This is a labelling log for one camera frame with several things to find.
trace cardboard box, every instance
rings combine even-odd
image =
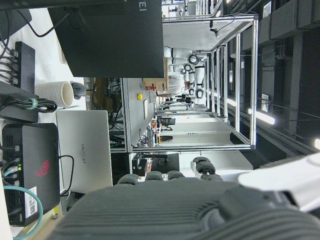
[[[143,78],[145,87],[155,87],[148,91],[167,91],[168,90],[168,58],[163,59],[164,77],[163,78]]]

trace computer mouse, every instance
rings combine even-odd
[[[71,86],[73,88],[73,96],[76,100],[79,100],[81,97],[86,95],[87,89],[83,84],[71,82]]]

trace black monitor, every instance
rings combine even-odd
[[[125,2],[125,0],[1,0],[0,10],[79,6],[118,3],[121,1]]]
[[[75,77],[163,78],[160,0],[48,8]]]

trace white shirt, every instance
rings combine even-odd
[[[181,77],[171,77],[168,79],[168,90],[159,94],[181,95],[185,89],[185,81]]]

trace cable tie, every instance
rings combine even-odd
[[[32,110],[32,109],[37,108],[37,107],[38,107],[38,100],[35,99],[35,98],[29,98],[29,99],[30,99],[31,102],[32,102],[32,106],[31,106],[31,107],[28,107],[28,108],[26,108],[26,109]]]

